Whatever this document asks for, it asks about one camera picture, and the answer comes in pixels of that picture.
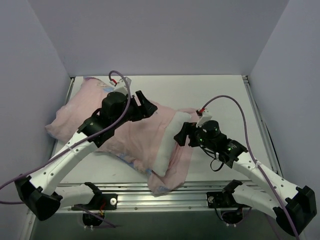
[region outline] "pillow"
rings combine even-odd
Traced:
[[[56,119],[45,129],[54,138],[68,142],[84,120],[101,107],[102,100],[112,90],[111,85],[97,78],[84,78],[80,90],[57,111]],[[175,149],[173,137],[183,123],[189,121],[190,115],[156,102],[153,104],[158,110],[151,117],[124,123],[98,151],[123,156],[128,163],[140,160],[144,169],[152,169],[163,177]]]

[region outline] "white fabric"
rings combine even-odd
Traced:
[[[172,121],[165,128],[161,145],[152,167],[152,170],[160,177],[164,177],[166,175],[171,154],[173,153],[176,145],[176,141],[173,136],[180,132],[184,122],[189,122],[190,118],[190,114],[177,111],[173,116]]]

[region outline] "gray wall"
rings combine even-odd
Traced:
[[[290,0],[251,75],[284,176],[313,188],[320,207],[320,1]],[[307,239],[320,239],[320,216]]]
[[[288,0],[29,0],[71,76],[249,74]]]
[[[0,183],[46,161],[53,146],[44,126],[63,104],[69,76],[27,0],[0,3]],[[14,185],[0,199],[19,200]],[[0,238],[18,239],[24,205],[0,205]]]

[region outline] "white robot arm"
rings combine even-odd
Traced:
[[[82,159],[110,139],[118,127],[127,121],[135,122],[149,118],[158,109],[141,91],[135,93],[139,104],[135,96],[129,101],[128,94],[129,91],[122,79],[114,91],[103,99],[101,108],[86,119],[69,142],[53,156],[54,161],[50,160],[45,167],[14,182],[20,199],[40,221],[50,218],[59,208],[85,205],[86,209],[90,209],[92,206],[103,204],[105,199],[102,192],[91,182],[68,187],[58,185]]]
[[[185,122],[181,131],[174,136],[175,141],[184,146],[186,138],[189,137],[190,147],[200,147],[218,155],[220,162],[247,176],[261,188],[252,189],[238,180],[233,180],[222,190],[225,204],[237,203],[253,207],[276,219],[283,230],[294,236],[283,210],[284,206],[297,234],[300,234],[317,214],[314,191],[308,186],[300,188],[285,180],[251,156],[239,142],[227,138],[221,133],[218,122],[211,120],[212,115],[207,109],[199,109],[197,114],[199,121]]]

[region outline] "pink pillowcase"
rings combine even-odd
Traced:
[[[80,90],[65,106],[57,111],[56,119],[45,126],[45,129],[54,138],[64,143],[68,142],[84,120],[101,107],[102,100],[112,91],[113,87],[111,85],[97,78],[84,78]],[[137,122],[126,122],[115,130],[114,136],[106,141],[98,151],[113,153],[128,163],[132,162],[134,168],[140,172],[153,169],[155,160],[159,161],[159,155],[157,154],[166,128],[177,113],[170,107],[162,106],[156,102],[153,102],[153,104],[158,107],[156,113]],[[197,121],[195,109],[189,108],[180,112],[185,112],[187,120],[180,119],[181,126],[176,129],[176,133],[180,131],[183,122]],[[186,179],[192,148],[173,144],[172,152],[169,152],[169,155],[167,153],[168,156],[166,156],[169,167],[164,170],[165,176],[160,177],[152,172],[148,179],[150,189],[156,194],[172,190]]]

